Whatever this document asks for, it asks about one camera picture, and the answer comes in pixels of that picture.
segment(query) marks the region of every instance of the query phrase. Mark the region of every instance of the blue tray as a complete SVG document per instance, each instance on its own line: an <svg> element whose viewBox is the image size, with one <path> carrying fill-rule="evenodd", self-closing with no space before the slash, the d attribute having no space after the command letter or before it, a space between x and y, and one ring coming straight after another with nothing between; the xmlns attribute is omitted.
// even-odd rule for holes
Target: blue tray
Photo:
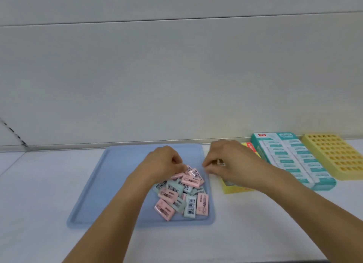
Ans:
<svg viewBox="0 0 363 263"><path fill-rule="evenodd" d="M121 145L110 146L101 156L77 203L67 220L69 228L88 228L102 210L118 192L127 176L134 171L146 155L163 145ZM195 219L184 218L175 213L167 222L154 209L159 200L157 194L150 190L140 210L136 227L210 225L215 220L213 199L209 177L204 173L202 162L204 153L199 144L171 144L185 164L196 168L204 178L203 187L209 194L208 216L197 215Z"/></svg>

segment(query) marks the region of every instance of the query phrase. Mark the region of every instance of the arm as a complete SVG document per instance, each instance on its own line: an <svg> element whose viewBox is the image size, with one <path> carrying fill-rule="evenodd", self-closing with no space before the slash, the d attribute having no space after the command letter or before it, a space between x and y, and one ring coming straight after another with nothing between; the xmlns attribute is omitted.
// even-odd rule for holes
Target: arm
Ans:
<svg viewBox="0 0 363 263"><path fill-rule="evenodd" d="M122 262L141 206L150 188L185 172L187 166L170 146L157 148L126 179L115 197L64 259L63 263Z"/></svg>
<svg viewBox="0 0 363 263"><path fill-rule="evenodd" d="M226 166L211 165L222 159ZM278 203L331 263L363 262L363 221L298 182L236 141L211 144L203 162L208 173L261 191Z"/></svg>

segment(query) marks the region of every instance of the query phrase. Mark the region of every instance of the yellow foam block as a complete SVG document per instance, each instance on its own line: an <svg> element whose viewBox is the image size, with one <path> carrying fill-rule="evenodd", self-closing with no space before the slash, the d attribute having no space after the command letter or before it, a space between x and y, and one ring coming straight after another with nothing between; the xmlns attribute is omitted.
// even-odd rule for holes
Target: yellow foam block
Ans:
<svg viewBox="0 0 363 263"><path fill-rule="evenodd" d="M244 145L244 146L249 147L250 149L252 149L258 155L258 157L260 157L260 155L254 149L251 142L242 142L241 144ZM254 190L254 189L250 189L248 187L236 186L236 185L234 185L232 183L225 182L222 178L219 178L219 179L220 179L220 182L221 182L221 185L222 185L222 190L223 190L224 194L238 193L238 192L250 192L250 191Z"/></svg>
<svg viewBox="0 0 363 263"><path fill-rule="evenodd" d="M301 142L335 179L363 179L363 156L338 135L305 134Z"/></svg>

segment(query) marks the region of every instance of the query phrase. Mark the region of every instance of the white wall panel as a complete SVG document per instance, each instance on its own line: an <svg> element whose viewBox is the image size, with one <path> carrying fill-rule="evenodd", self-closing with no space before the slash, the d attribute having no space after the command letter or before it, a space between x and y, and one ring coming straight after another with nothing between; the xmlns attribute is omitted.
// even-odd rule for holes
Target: white wall panel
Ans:
<svg viewBox="0 0 363 263"><path fill-rule="evenodd" d="M0 25L359 10L363 10L363 0L0 0Z"/></svg>
<svg viewBox="0 0 363 263"><path fill-rule="evenodd" d="M12 134L12 132L0 122L0 146L8 145L21 145L21 142L18 141L18 139Z"/></svg>
<svg viewBox="0 0 363 263"><path fill-rule="evenodd" d="M28 145L362 135L362 52L363 13L0 27L0 113Z"/></svg>

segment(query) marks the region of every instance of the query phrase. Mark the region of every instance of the forearm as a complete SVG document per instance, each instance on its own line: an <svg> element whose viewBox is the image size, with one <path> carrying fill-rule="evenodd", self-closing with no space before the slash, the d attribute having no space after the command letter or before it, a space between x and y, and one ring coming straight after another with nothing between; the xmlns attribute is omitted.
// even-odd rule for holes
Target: forearm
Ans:
<svg viewBox="0 0 363 263"><path fill-rule="evenodd" d="M122 262L150 187L128 178L63 263Z"/></svg>
<svg viewBox="0 0 363 263"><path fill-rule="evenodd" d="M363 262L363 221L287 172L279 175L264 192L300 225L330 262Z"/></svg>

